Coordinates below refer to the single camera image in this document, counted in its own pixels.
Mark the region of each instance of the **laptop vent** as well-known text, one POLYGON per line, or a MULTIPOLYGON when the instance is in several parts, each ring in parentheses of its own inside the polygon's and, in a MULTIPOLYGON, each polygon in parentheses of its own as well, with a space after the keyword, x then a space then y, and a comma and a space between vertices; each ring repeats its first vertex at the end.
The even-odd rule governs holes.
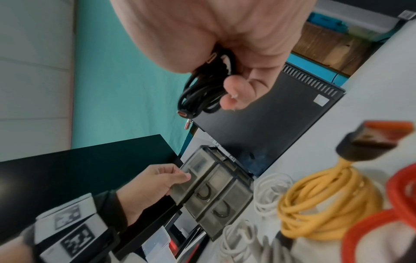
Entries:
POLYGON ((285 72, 287 75, 290 75, 294 78, 297 78, 298 80, 302 81, 303 83, 311 86, 312 88, 315 88, 331 97, 333 97, 335 94, 338 93, 337 90, 333 89, 331 86, 327 85, 325 82, 321 82, 315 77, 304 73, 302 71, 299 71, 296 68, 291 67, 290 65, 285 64, 283 67, 283 72, 285 72))

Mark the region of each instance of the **coiled yellow cable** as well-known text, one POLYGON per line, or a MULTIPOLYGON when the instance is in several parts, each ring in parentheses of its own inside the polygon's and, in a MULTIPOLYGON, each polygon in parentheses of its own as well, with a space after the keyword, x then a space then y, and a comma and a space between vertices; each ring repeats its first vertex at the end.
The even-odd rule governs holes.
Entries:
POLYGON ((339 158, 335 167, 301 179, 281 197, 277 215, 284 236, 338 240, 349 227, 382 209, 377 188, 351 164, 339 158), (310 214, 332 196, 334 200, 322 212, 310 214))

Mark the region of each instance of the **cable connector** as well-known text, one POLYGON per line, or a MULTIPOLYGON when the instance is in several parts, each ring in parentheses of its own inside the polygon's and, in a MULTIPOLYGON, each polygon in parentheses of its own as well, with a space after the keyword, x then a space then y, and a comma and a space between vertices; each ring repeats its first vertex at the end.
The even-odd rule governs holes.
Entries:
POLYGON ((409 121, 365 121, 347 134, 336 148, 347 161, 369 161, 396 148, 398 142, 414 131, 409 121))

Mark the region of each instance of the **coiled black cable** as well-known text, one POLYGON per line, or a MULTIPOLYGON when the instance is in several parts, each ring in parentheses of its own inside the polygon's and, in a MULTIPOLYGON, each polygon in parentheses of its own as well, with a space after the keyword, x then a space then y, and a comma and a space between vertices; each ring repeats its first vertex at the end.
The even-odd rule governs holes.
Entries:
POLYGON ((233 52, 217 45, 208 61, 197 68, 185 83, 178 101, 178 114, 193 119, 203 111, 218 111, 221 97, 227 94, 224 80, 235 74, 235 68, 233 52))

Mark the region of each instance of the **black sleeve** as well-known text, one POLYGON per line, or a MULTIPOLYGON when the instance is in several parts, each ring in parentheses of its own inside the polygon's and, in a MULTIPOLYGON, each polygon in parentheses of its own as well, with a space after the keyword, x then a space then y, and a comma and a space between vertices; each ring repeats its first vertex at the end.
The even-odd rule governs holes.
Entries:
POLYGON ((106 191, 94 196, 98 215, 108 227, 119 233, 127 229, 127 218, 115 191, 106 191))

